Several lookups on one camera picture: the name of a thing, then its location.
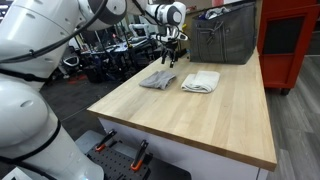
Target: desk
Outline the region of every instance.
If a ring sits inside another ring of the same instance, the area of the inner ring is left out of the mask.
[[[157,70],[177,75],[168,89],[138,85]],[[217,89],[210,94],[182,91],[187,75],[199,70],[221,74]],[[179,59],[170,69],[157,60],[88,110],[126,143],[149,140],[150,152],[188,170],[195,180],[265,180],[276,167],[256,50],[246,65]]]

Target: red tool cabinet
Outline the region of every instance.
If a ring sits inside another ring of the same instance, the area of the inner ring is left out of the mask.
[[[304,55],[319,17],[317,0],[264,0],[258,52],[265,87],[295,86]]]

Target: cable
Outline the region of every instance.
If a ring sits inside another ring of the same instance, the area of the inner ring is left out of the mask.
[[[78,29],[75,32],[73,32],[68,37],[66,37],[66,38],[64,38],[64,39],[62,39],[62,40],[60,40],[60,41],[58,41],[56,43],[48,45],[48,46],[46,46],[44,48],[41,48],[41,49],[39,49],[37,51],[34,51],[34,50],[31,49],[28,54],[24,54],[24,55],[21,55],[21,56],[16,56],[16,57],[0,60],[0,64],[3,64],[3,63],[19,63],[19,62],[29,61],[31,59],[34,59],[34,58],[37,58],[39,56],[45,55],[48,52],[57,49],[61,45],[63,45],[66,42],[68,42],[72,37],[78,35],[80,32],[82,32],[84,29],[86,29],[92,23],[94,23],[95,20],[97,20],[99,18],[99,16],[102,14],[102,12],[103,12],[104,8],[106,7],[107,3],[108,3],[108,0],[103,0],[101,5],[99,6],[97,12],[92,17],[92,19],[90,19],[84,26],[82,26],[80,29]]]

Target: butcher block countertop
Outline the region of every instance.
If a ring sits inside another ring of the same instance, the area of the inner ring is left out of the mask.
[[[140,87],[155,71],[177,77],[166,90]],[[209,94],[185,92],[188,74],[217,71],[216,90]],[[141,131],[274,171],[276,155],[258,53],[246,65],[190,63],[180,58],[155,61],[93,104],[90,112]]]

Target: floor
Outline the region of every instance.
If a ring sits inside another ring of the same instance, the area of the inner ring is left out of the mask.
[[[87,130],[104,130],[86,108],[119,83],[92,84],[65,80],[45,86],[48,101],[73,139]],[[266,89],[278,166],[268,180],[320,180],[320,57],[306,58],[296,88],[286,97]],[[0,178],[12,167],[0,164]]]

